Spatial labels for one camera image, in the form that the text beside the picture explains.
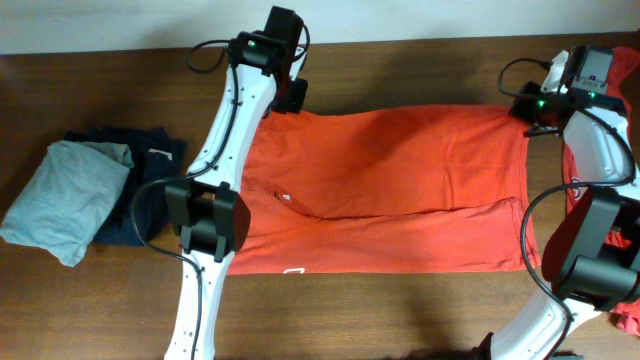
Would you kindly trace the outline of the grey folded shirt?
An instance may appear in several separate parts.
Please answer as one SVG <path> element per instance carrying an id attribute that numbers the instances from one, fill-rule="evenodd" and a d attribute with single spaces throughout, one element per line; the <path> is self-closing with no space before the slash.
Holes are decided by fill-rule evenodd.
<path id="1" fill-rule="evenodd" d="M 58 141 L 6 213 L 1 237 L 74 267 L 119 199 L 134 167 L 128 145 Z"/>

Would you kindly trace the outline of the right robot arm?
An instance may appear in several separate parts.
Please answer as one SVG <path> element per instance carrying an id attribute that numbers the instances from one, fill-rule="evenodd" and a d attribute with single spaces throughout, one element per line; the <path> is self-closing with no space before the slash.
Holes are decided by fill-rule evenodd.
<path id="1" fill-rule="evenodd" d="M 537 289 L 517 317 L 475 347 L 474 359 L 559 359 L 558 349 L 581 324 L 639 298 L 639 167 L 624 101 L 608 94 L 615 53 L 582 45 L 541 62 L 548 75 L 511 96 L 512 115 L 528 135 L 555 134 L 570 150 L 578 177 L 538 195 L 581 193 L 549 239 L 539 270 L 526 267 Z"/>

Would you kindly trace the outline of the navy folded garment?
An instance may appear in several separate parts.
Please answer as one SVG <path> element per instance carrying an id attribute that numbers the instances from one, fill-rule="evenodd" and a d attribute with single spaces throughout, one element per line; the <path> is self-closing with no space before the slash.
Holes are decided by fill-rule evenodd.
<path id="1" fill-rule="evenodd" d="M 140 246 L 136 230 L 151 240 L 169 222 L 164 188 L 154 186 L 139 197 L 136 208 L 131 202 L 144 184 L 180 174 L 187 143 L 169 137 L 165 129 L 99 128 L 87 133 L 68 132 L 64 138 L 74 142 L 124 144 L 131 151 L 133 166 L 111 214 L 93 241 L 101 245 Z"/>

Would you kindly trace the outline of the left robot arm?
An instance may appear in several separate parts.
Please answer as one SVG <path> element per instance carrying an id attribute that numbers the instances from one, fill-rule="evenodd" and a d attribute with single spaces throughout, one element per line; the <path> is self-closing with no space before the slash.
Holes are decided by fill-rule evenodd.
<path id="1" fill-rule="evenodd" d="M 249 149 L 261 120 L 275 109 L 297 112 L 307 83 L 298 74 L 310 45 L 292 37 L 242 32 L 228 41 L 224 94 L 207 138 L 186 175 L 165 198 L 179 237 L 182 284 L 168 359 L 212 359 L 222 290 L 247 238 L 250 211 L 241 197 Z"/>

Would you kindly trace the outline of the orange FRAM t-shirt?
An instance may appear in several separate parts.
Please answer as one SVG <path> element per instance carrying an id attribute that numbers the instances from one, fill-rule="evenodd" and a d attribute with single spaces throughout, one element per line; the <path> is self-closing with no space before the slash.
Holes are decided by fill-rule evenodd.
<path id="1" fill-rule="evenodd" d="M 538 265 L 526 126 L 499 106 L 274 114 L 241 194 L 234 275 L 508 272 Z"/>

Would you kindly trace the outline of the red crumpled shirt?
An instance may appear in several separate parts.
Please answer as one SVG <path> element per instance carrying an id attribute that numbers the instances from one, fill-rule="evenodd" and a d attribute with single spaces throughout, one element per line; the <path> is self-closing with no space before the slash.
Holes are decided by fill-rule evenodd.
<path id="1" fill-rule="evenodd" d="M 627 115 L 627 129 L 631 129 L 633 107 L 622 94 L 620 86 L 627 78 L 633 75 L 639 68 L 639 51 L 628 47 L 615 47 L 613 49 L 613 62 L 607 75 L 608 96 L 619 98 L 623 101 Z M 562 152 L 562 179 L 564 183 L 575 183 L 579 180 L 578 170 L 573 154 L 567 145 Z M 617 250 L 629 250 L 631 241 L 620 232 L 610 232 L 605 243 L 613 245 Z M 631 304 L 620 303 L 613 310 L 613 322 L 616 327 L 628 334 L 639 336 L 639 301 Z"/>

